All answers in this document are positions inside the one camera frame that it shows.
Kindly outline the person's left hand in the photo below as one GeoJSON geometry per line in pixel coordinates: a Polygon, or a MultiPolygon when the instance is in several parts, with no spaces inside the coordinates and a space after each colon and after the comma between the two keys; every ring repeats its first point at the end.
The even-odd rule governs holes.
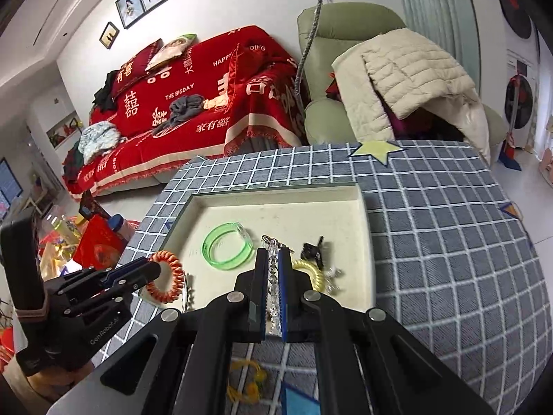
{"type": "Polygon", "coordinates": [[[59,366],[43,368],[36,374],[28,377],[15,358],[11,359],[3,372],[3,378],[15,394],[37,395],[49,403],[54,403],[74,386],[84,380],[95,369],[89,361],[83,367],[67,371],[59,366]]]}

